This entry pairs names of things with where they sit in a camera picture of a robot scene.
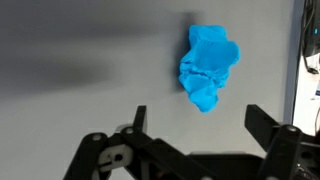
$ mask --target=gray surface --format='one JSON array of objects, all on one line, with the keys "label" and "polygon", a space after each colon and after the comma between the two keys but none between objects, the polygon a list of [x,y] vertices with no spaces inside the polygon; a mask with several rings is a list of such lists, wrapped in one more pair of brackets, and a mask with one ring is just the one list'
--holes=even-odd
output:
[{"label": "gray surface", "polygon": [[[183,152],[263,155],[243,127],[245,108],[284,117],[293,8],[291,0],[1,1],[0,179],[61,179],[85,134],[111,135],[139,104],[148,105],[149,134]],[[224,26],[242,53],[209,114],[177,82],[192,23]]]}]

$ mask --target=gray wall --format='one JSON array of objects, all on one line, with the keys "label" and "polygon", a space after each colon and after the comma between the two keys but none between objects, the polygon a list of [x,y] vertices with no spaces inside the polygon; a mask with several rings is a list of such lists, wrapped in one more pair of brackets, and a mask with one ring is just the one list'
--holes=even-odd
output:
[{"label": "gray wall", "polygon": [[[245,108],[258,104],[282,121],[301,8],[293,15],[291,0],[1,1],[0,179],[61,179],[84,135],[111,135],[139,104],[148,105],[150,136],[185,153],[263,155],[243,126]],[[209,114],[177,81],[194,23],[224,26],[241,48]]]}]

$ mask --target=hole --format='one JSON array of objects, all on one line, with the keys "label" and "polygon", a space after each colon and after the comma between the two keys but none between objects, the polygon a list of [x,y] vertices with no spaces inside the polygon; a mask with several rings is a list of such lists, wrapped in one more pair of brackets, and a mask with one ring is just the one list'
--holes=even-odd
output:
[{"label": "hole", "polygon": [[123,159],[122,154],[117,154],[117,155],[114,157],[114,160],[115,160],[115,161],[121,161],[122,159]]},{"label": "hole", "polygon": [[301,153],[301,157],[303,159],[311,159],[312,158],[312,154],[310,152],[303,152],[303,153]]}]

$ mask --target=cable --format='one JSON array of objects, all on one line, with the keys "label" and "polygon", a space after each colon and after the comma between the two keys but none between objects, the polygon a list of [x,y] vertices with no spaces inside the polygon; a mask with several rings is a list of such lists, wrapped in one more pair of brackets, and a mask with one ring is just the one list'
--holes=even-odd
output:
[{"label": "cable", "polygon": [[317,116],[316,116],[316,119],[315,119],[315,122],[314,122],[315,134],[317,134],[317,132],[318,132],[318,117],[319,117],[319,114],[320,114],[320,107],[318,108]]},{"label": "cable", "polygon": [[[306,8],[303,12],[303,16],[302,16],[302,23],[301,23],[301,31],[302,31],[302,42],[301,42],[301,54],[303,56],[303,60],[304,60],[304,65],[305,65],[305,68],[307,69],[307,71],[311,74],[319,74],[318,70],[314,69],[314,68],[310,68],[308,66],[308,62],[307,62],[307,58],[306,56],[304,55],[304,49],[305,49],[305,34],[306,34],[306,31],[312,21],[312,18],[314,16],[314,9],[315,9],[315,2],[313,0],[310,0],[310,1],[306,1]],[[307,13],[309,12],[311,8],[311,14],[310,14],[310,17],[308,19],[308,21],[306,22],[306,16],[307,16]]]}]

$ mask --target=screw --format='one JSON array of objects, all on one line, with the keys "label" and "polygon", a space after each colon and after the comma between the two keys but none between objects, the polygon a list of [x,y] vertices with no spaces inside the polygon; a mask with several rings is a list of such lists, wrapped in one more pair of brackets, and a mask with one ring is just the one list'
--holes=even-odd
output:
[{"label": "screw", "polygon": [[92,139],[94,141],[99,141],[101,139],[101,135],[100,134],[95,134]]},{"label": "screw", "polygon": [[279,180],[279,179],[274,176],[269,176],[266,178],[266,180]]},{"label": "screw", "polygon": [[132,128],[128,128],[128,129],[126,130],[126,133],[127,133],[127,134],[132,134],[132,133],[133,133],[133,129],[132,129]]},{"label": "screw", "polygon": [[297,128],[293,127],[293,126],[287,126],[287,129],[291,132],[296,132]]},{"label": "screw", "polygon": [[211,177],[209,177],[209,176],[203,176],[201,178],[201,180],[213,180],[213,179]]}]

